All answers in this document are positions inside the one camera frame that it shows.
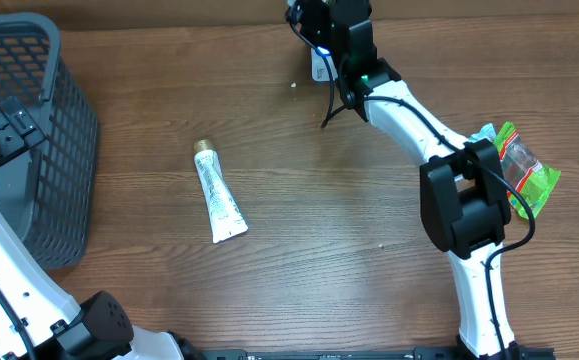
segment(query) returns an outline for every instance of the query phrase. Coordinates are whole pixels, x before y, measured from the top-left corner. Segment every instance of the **snack bag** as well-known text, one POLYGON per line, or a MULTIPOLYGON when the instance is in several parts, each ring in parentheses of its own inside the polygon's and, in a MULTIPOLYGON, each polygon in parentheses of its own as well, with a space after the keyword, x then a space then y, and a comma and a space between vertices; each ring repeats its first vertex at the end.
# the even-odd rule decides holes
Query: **snack bag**
MULTIPOLYGON (((505 179, 522 195, 534 216, 537 217, 556 186, 560 171, 541 164, 522 143, 512 123, 508 122, 502 127, 494 145, 500 154, 505 179)), ((516 197, 511 193, 508 193, 507 197, 518 214, 528 219, 525 209, 516 197)))

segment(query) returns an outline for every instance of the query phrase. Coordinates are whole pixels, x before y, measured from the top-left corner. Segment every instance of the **white tube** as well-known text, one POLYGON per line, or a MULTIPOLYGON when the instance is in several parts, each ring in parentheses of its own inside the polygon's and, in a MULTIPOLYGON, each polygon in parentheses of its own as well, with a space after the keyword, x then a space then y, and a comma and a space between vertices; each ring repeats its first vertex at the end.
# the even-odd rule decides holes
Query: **white tube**
POLYGON ((217 244, 246 232, 249 227, 222 178, 218 154, 208 140, 194 144, 194 162, 207 201, 213 242, 217 244))

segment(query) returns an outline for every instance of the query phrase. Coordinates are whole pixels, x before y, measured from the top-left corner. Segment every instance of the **brown cap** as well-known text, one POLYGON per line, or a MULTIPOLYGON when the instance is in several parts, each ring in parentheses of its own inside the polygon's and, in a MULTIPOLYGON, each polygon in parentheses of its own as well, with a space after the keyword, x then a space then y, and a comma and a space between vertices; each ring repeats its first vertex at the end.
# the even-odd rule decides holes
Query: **brown cap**
POLYGON ((193 144, 193 150, 197 154, 197 153, 204 151, 204 150, 214 150, 214 147, 213 147, 213 144, 211 143, 211 141, 200 140, 200 141, 196 141, 196 143, 193 144))

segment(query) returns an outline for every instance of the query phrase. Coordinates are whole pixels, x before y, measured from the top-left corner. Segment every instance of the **wall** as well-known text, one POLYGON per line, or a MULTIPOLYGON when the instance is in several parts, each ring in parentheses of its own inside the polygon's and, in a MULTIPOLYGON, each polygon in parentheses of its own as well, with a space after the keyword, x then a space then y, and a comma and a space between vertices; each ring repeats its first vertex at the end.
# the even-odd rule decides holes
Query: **wall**
MULTIPOLYGON (((374 19, 579 13, 579 0, 373 0, 374 19)), ((65 30, 269 24, 285 0, 0 0, 0 13, 34 11, 65 30)))

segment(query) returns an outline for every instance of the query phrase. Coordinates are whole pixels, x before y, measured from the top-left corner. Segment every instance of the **plastic bin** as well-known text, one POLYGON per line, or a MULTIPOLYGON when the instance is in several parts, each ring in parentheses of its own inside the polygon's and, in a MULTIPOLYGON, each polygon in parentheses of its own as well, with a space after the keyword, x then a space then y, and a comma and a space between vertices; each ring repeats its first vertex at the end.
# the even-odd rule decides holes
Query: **plastic bin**
POLYGON ((98 120, 44 16, 0 15, 0 102, 10 96, 46 140, 0 168, 0 211, 40 266, 77 264, 88 240, 98 120))

